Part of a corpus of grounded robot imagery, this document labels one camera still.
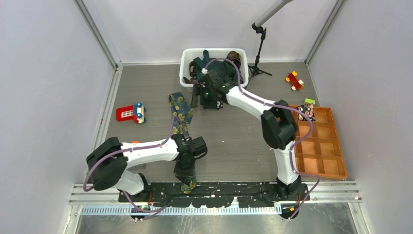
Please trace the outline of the blue yellow floral tie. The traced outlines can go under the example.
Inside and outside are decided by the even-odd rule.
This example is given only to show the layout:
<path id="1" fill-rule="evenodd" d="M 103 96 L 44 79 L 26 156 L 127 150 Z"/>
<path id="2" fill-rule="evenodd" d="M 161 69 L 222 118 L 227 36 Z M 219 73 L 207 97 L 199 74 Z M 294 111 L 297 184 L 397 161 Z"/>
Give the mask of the blue yellow floral tie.
<path id="1" fill-rule="evenodd" d="M 173 120 L 172 134 L 180 135 L 181 140 L 189 140 L 187 125 L 191 122 L 193 114 L 181 92 L 169 94 Z M 179 156 L 175 165 L 175 176 L 182 182 L 181 191 L 190 194 L 196 186 L 195 158 L 194 156 Z"/>

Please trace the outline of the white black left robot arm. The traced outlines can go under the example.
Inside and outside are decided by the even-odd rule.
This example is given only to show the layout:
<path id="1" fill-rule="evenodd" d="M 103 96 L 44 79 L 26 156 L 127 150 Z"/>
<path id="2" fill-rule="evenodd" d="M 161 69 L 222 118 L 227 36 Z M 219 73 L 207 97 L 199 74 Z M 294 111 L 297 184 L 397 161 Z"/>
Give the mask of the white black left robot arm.
<path id="1" fill-rule="evenodd" d="M 149 186 L 142 174 L 129 171 L 131 167 L 157 161 L 174 161 L 174 175 L 181 181 L 181 191 L 190 194 L 196 186 L 195 162 L 207 154 L 207 144 L 197 138 L 175 134 L 166 139 L 124 143 L 117 137 L 105 140 L 86 158 L 89 173 L 85 179 L 92 186 L 84 185 L 84 191 L 102 191 L 116 188 L 136 201 L 149 197 Z"/>

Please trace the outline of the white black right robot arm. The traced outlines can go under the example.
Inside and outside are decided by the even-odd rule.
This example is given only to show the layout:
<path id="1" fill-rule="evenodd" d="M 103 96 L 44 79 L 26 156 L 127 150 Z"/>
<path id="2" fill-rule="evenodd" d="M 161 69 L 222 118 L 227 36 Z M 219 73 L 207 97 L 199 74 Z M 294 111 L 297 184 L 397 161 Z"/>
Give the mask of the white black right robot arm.
<path id="1" fill-rule="evenodd" d="M 284 100 L 274 102 L 255 95 L 235 80 L 224 81 L 215 70 L 203 68 L 201 81 L 193 88 L 194 93 L 203 98 L 202 105 L 225 103 L 248 112 L 261 122 L 263 138 L 277 162 L 278 196 L 291 200 L 301 185 L 294 150 L 298 125 L 293 109 Z"/>

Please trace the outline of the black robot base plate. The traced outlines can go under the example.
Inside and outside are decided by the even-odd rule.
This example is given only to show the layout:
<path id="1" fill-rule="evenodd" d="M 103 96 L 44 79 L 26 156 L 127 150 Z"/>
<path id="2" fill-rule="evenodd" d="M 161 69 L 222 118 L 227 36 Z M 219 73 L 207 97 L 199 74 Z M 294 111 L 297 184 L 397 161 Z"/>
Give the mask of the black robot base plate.
<path id="1" fill-rule="evenodd" d="M 282 196 L 276 183 L 270 182 L 202 182 L 185 194 L 180 183 L 150 183 L 137 195 L 130 195 L 132 202 L 170 208 L 227 208 L 237 203 L 240 208 L 272 207 L 275 203 L 286 201 L 297 205 L 299 201 L 309 200 L 308 187 L 301 184 L 291 195 Z"/>

